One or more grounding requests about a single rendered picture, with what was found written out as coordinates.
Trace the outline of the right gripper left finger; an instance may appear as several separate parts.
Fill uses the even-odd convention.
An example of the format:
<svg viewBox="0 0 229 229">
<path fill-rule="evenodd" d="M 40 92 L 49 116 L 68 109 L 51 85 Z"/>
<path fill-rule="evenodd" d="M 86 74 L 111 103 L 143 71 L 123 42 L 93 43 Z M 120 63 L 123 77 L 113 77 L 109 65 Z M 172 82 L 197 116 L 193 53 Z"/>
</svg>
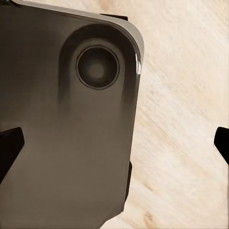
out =
<svg viewBox="0 0 229 229">
<path fill-rule="evenodd" d="M 22 129 L 0 132 L 0 184 L 25 145 Z"/>
</svg>

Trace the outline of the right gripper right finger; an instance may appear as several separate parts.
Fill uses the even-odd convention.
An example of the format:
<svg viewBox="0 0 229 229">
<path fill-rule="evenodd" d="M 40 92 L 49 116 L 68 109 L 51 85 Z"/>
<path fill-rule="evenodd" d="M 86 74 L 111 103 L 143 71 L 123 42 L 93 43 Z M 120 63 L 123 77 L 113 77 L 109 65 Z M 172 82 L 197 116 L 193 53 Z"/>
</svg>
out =
<svg viewBox="0 0 229 229">
<path fill-rule="evenodd" d="M 219 126 L 214 137 L 214 145 L 229 165 L 229 129 Z"/>
</svg>

